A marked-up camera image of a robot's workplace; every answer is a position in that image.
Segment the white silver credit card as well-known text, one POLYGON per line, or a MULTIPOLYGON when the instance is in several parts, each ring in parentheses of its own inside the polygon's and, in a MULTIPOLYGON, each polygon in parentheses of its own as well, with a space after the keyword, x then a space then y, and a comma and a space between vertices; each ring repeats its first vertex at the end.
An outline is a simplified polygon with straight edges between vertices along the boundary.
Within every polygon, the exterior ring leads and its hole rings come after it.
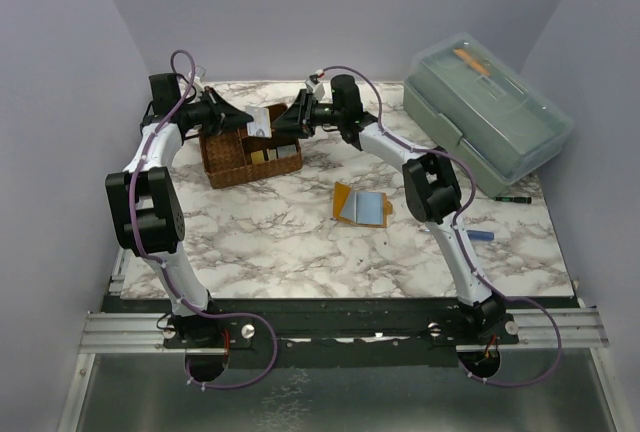
POLYGON ((253 120, 246 124, 249 137, 269 139, 272 137, 270 111, 266 107, 246 106, 245 112, 253 120))

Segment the yellow leather card holder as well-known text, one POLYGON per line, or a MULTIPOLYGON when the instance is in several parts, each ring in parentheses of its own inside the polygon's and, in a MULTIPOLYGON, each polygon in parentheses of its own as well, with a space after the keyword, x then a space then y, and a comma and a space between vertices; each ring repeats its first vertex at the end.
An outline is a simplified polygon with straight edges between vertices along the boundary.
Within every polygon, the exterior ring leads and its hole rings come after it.
POLYGON ((358 191, 336 182, 333 189, 332 218, 349 225, 386 228, 393 206, 381 192, 358 191))

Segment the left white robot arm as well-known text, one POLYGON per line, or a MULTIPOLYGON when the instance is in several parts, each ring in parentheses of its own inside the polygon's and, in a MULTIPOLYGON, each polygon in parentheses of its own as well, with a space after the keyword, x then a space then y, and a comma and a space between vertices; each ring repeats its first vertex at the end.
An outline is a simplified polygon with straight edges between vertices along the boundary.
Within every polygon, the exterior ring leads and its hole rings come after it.
POLYGON ((119 245, 149 265, 168 294, 170 329, 182 341, 209 347, 228 333, 184 249, 185 219, 169 169, 189 131, 216 136, 253 118, 211 87, 191 98, 195 85, 180 86, 181 77, 150 76, 152 99, 140 124, 140 145, 123 171, 106 177, 105 188, 119 245))

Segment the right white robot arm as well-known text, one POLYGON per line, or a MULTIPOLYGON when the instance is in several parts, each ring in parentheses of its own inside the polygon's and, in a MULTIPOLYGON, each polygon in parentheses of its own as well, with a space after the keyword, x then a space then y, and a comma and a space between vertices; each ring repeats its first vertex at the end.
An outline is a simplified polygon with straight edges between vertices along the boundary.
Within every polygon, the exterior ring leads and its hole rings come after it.
POLYGON ((485 342, 506 314, 505 299, 492 287, 468 237, 462 192, 450 157, 441 148, 421 149, 384 128, 379 117, 364 109, 353 76, 333 77, 331 96, 332 102, 323 104, 311 90, 300 90, 272 130, 303 139, 320 126, 331 126, 344 142, 401 173, 407 208, 427 225, 453 277, 461 334, 471 343, 485 342))

